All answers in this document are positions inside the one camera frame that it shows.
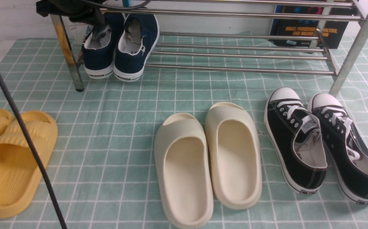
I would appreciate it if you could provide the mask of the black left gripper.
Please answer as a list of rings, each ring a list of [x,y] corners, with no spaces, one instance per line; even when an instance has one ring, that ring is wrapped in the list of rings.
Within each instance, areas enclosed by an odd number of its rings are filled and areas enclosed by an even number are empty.
[[[43,17],[63,16],[68,17],[71,22],[81,22],[92,26],[107,24],[98,6],[79,0],[40,0],[36,2],[36,12]]]

